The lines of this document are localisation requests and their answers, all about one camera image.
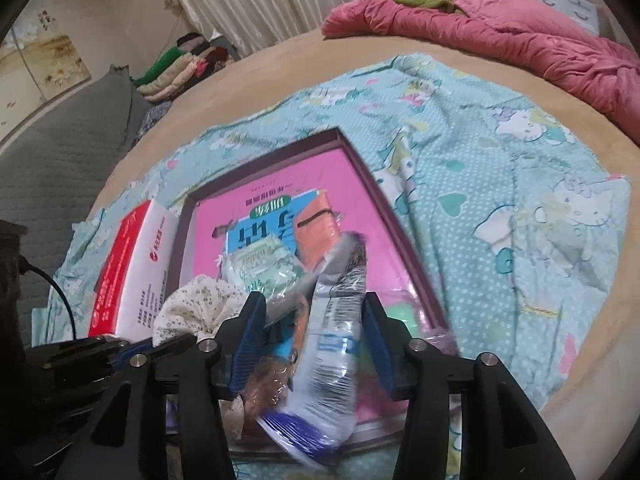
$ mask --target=snack package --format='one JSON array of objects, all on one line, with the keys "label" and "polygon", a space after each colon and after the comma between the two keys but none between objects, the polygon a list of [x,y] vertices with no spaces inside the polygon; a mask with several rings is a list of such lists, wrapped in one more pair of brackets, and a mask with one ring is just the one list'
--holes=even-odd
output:
[{"label": "snack package", "polygon": [[262,433],[255,419],[280,400],[289,380],[289,371],[289,362],[277,356],[264,356],[255,365],[241,393],[244,397],[244,434]]},{"label": "snack package", "polygon": [[367,262],[363,237],[344,234],[327,260],[287,400],[258,418],[279,446],[315,468],[333,461],[357,423],[354,376]]},{"label": "snack package", "polygon": [[293,235],[307,269],[314,269],[340,239],[340,226],[324,190],[293,219]]},{"label": "snack package", "polygon": [[293,311],[313,287],[296,255],[274,235],[222,257],[222,279],[247,292],[257,290],[267,299],[266,326]]}]

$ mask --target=barcode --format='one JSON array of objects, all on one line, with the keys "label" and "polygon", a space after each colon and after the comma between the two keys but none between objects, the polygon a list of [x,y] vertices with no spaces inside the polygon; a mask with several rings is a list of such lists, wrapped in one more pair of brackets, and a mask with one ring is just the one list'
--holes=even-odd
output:
[{"label": "barcode", "polygon": [[360,296],[345,296],[343,298],[331,298],[326,306],[322,328],[328,327],[334,330],[348,332],[360,312]]},{"label": "barcode", "polygon": [[353,411],[353,377],[344,368],[318,366],[311,379],[316,400],[306,408],[316,415],[334,420],[336,415],[349,415]]}]

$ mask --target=beige bedspread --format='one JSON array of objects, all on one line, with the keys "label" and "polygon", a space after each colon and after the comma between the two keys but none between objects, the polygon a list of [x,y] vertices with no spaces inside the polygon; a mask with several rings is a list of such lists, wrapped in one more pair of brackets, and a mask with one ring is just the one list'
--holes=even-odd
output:
[{"label": "beige bedspread", "polygon": [[624,173],[631,181],[625,247],[612,293],[568,381],[543,410],[577,478],[597,478],[640,413],[640,150],[603,115],[550,83],[519,68],[422,41],[324,40],[316,30],[235,63],[178,98],[117,165],[92,213],[208,126],[252,114],[354,68],[412,52],[425,52],[450,67],[521,92],[573,130],[609,172]]}]

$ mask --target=polka dot fabric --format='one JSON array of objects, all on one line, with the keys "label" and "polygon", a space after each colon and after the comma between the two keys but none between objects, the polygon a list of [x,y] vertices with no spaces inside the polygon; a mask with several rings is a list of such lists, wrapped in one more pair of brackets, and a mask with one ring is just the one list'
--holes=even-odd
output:
[{"label": "polka dot fabric", "polygon": [[[354,70],[213,126],[76,225],[56,279],[77,305],[79,333],[126,212],[155,198],[179,213],[202,184],[331,126],[351,141],[393,206],[462,355],[497,353],[542,407],[562,385],[609,291],[628,183],[607,174],[571,131],[527,98],[424,54]],[[66,324],[63,305],[51,296],[47,309],[34,311],[34,343],[67,337]],[[345,466],[344,477],[390,478],[391,455],[347,461],[353,468]],[[255,478],[316,478],[277,471]]]}]

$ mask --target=pink blanket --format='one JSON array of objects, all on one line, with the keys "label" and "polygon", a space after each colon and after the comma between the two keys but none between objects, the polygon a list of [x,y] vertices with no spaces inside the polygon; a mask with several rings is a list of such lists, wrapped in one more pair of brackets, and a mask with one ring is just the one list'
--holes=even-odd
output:
[{"label": "pink blanket", "polygon": [[527,68],[587,102],[640,144],[640,60],[537,0],[452,0],[466,12],[353,0],[322,24],[327,38],[423,38]]}]

